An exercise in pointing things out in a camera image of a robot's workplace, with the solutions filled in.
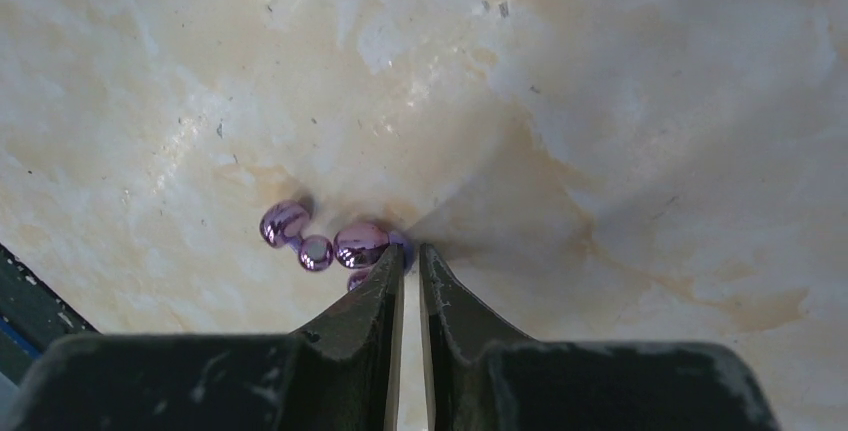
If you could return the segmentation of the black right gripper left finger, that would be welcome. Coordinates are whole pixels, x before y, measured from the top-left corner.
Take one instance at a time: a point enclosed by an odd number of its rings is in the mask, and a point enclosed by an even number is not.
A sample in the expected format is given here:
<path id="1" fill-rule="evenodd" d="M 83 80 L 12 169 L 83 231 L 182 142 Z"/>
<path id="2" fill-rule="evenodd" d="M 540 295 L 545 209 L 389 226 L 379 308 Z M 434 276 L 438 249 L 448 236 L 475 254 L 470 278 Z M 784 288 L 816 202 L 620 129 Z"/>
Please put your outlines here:
<path id="1" fill-rule="evenodd" d="M 404 264 L 403 249 L 389 246 L 361 284 L 291 332 L 296 358 L 279 429 L 395 429 Z"/>

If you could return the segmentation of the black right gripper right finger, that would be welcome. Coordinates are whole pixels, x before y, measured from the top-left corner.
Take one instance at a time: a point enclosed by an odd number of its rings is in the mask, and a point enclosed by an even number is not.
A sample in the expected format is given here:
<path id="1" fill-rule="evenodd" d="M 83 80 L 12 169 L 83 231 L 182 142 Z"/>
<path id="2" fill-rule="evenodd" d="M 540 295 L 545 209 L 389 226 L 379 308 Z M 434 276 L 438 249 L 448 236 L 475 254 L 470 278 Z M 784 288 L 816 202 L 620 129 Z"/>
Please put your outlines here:
<path id="1" fill-rule="evenodd" d="M 486 351 L 528 342 L 466 287 L 436 247 L 419 248 L 422 347 L 432 430 L 494 430 L 495 392 Z"/>

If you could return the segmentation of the purple earbud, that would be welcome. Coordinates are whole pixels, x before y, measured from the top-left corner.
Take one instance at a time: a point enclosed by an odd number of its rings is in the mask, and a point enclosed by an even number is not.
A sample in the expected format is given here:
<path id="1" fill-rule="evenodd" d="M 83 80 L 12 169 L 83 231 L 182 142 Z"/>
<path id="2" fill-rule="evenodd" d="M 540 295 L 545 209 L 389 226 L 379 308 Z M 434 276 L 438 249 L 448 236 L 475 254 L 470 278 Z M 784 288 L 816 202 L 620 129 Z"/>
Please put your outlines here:
<path id="1" fill-rule="evenodd" d="M 384 252 L 393 245 L 403 251 L 403 272 L 408 273 L 416 251 L 413 241 L 400 231 L 370 221 L 357 221 L 336 233 L 333 239 L 335 260 L 350 271 L 346 290 L 353 291 L 364 282 Z"/>
<path id="2" fill-rule="evenodd" d="M 310 212 L 298 201 L 283 200 L 272 205 L 259 221 L 259 232 L 272 248 L 289 248 L 302 269 L 321 272 L 334 259 L 333 245 L 322 235 L 303 234 L 311 222 Z"/>

